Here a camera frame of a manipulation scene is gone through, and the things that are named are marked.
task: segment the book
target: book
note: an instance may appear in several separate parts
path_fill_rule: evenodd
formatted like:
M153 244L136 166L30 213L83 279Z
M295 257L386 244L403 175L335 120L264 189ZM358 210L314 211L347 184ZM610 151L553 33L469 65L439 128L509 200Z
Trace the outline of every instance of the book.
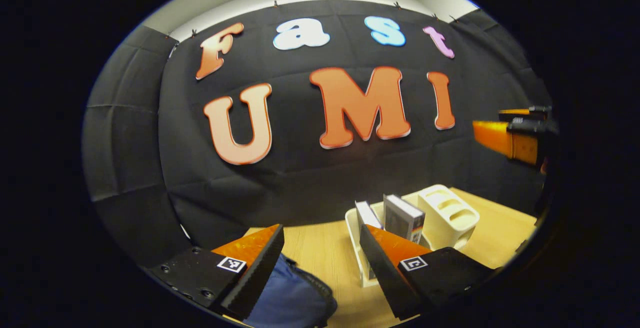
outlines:
M425 212L397 195L384 195L384 229L414 243L420 243Z
M371 209L368 202L355 202L356 203L356 212L358 213L358 227L361 227L363 224L368 224L372 227L382 229L382 223L376 217L376 214ZM371 265L367 261L368 265L368 278L375 279L376 274L373 272Z

